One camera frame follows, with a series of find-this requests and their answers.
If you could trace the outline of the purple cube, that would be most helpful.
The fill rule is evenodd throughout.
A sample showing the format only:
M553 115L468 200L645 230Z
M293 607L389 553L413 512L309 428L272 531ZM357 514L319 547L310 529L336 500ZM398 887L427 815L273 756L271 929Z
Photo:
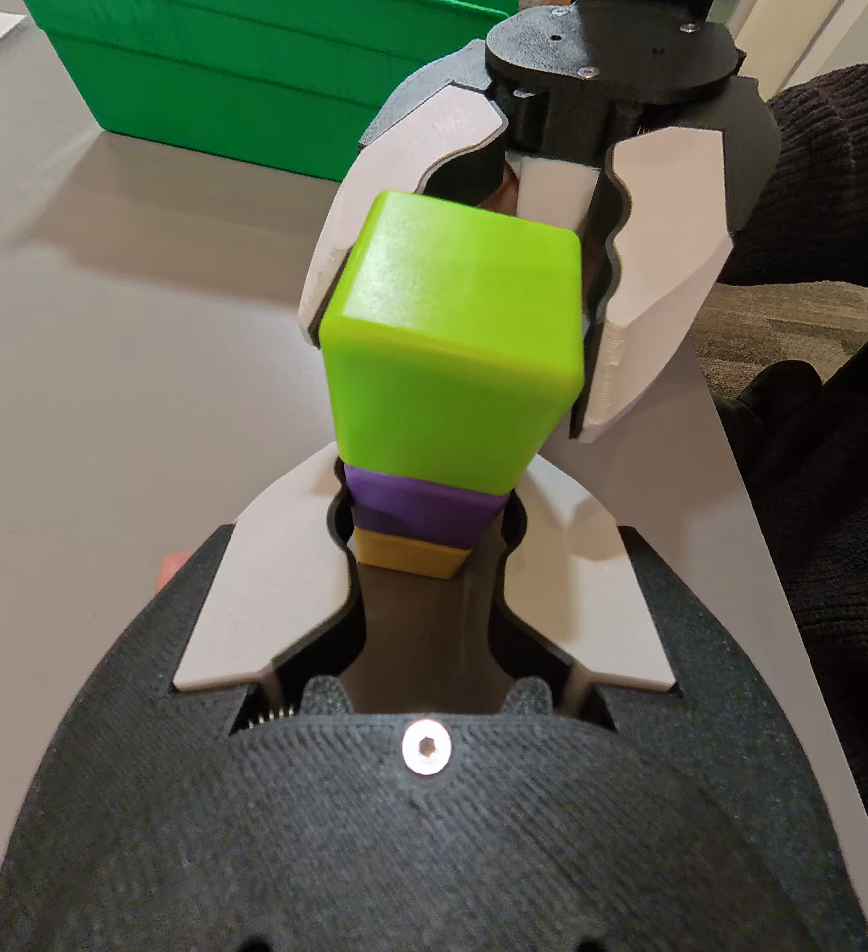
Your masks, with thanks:
M472 550L510 494L492 495L344 464L355 527Z

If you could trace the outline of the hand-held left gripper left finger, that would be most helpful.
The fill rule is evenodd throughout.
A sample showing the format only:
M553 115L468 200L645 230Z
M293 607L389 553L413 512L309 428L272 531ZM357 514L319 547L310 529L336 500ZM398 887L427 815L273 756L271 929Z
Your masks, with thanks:
M351 495L335 443L269 486L237 518L173 684L261 686L299 708L308 682L338 676L366 643Z

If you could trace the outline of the yellow cube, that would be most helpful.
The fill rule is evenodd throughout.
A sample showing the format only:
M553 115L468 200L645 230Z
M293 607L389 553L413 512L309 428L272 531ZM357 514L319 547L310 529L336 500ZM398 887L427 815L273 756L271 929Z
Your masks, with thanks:
M356 527L353 533L358 562L418 576L449 580L455 577L471 549L416 540Z

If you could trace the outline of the person's right hand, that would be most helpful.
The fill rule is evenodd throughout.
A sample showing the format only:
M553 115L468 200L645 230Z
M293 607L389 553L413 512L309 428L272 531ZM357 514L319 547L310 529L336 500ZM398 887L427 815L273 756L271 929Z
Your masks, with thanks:
M498 189L483 200L478 207L501 215L516 217L519 200L520 182L512 166L504 164L503 175Z

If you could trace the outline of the person's dark clothing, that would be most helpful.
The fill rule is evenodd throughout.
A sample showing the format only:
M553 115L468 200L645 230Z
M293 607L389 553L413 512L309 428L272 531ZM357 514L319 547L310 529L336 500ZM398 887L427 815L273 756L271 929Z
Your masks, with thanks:
M868 814L868 342L714 401Z

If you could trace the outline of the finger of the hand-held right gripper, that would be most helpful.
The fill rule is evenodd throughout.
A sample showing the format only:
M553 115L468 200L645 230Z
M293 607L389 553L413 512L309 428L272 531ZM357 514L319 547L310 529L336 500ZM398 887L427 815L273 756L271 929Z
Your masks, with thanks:
M301 292L297 322L310 345L319 346L321 316L377 197L421 194L435 171L493 146L507 127L482 93L443 88L360 152L336 192Z
M620 217L604 243L612 273L596 311L588 393L570 425L587 444L663 373L733 248L722 131L667 126L620 141L603 170Z

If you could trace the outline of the lime green cube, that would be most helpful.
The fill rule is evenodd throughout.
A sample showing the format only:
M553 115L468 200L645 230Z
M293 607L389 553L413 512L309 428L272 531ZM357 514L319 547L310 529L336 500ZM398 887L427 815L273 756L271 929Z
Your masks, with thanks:
M509 493L584 382L569 230L387 191L321 320L349 467Z

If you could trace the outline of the green plastic bin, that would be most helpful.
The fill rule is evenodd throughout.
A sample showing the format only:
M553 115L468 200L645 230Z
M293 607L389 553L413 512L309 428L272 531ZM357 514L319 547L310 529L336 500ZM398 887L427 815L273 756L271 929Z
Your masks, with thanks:
M516 1L28 1L99 126L340 181L397 85Z

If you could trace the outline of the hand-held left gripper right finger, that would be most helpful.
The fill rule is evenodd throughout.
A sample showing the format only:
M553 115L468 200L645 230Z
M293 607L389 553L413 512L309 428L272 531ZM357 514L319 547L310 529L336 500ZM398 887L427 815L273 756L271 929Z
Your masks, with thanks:
M571 716L601 685L676 685L618 524L583 485L535 456L500 534L489 649L509 677L541 679Z

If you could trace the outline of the grey desk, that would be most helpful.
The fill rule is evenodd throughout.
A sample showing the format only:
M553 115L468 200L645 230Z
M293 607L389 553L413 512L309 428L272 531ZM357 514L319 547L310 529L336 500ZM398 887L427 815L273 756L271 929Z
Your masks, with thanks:
M666 458L570 437L620 217L610 149L598 168L501 150L516 218L581 245L583 387L535 456L589 492L615 470L680 518L679 434L658 439ZM64 591L0 573L0 758L68 701L12 793L0 950L868 950L843 792L797 710L832 737L799 636L762 661L610 499L592 493L673 667L667 694L601 685L571 716L502 670L489 617L508 504L449 580L362 565L352 535L365 647L299 708L256 684L175 688L237 518L337 445L320 331L314 347L297 322L315 247L286 249L288 303L255 340L117 287L107 304L0 283L1 551L42 565L59 534L88 535ZM42 482L58 506L28 552L11 534ZM154 594L174 551L192 557Z

